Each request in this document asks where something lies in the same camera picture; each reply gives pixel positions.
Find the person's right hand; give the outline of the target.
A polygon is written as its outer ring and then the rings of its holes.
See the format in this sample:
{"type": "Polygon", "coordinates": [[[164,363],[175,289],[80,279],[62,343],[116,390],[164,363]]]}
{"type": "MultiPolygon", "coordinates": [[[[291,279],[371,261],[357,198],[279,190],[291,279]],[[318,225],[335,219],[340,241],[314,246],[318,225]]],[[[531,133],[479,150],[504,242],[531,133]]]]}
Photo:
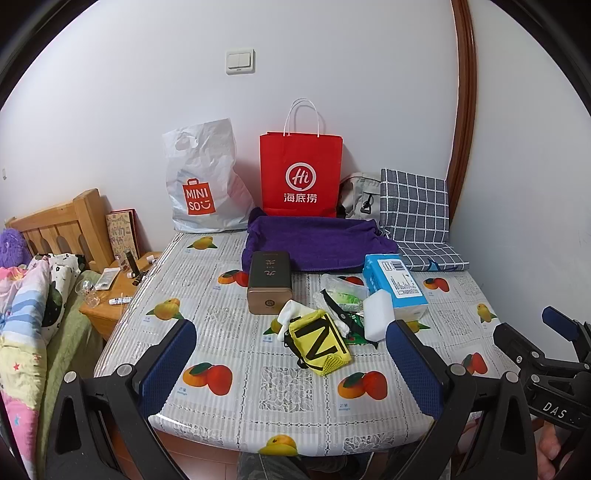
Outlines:
{"type": "Polygon", "coordinates": [[[544,423],[536,447],[538,479],[552,480],[566,464],[572,455],[571,452],[562,458],[559,467],[556,467],[554,462],[570,434],[571,432],[568,430],[557,427],[549,422],[544,423]]]}

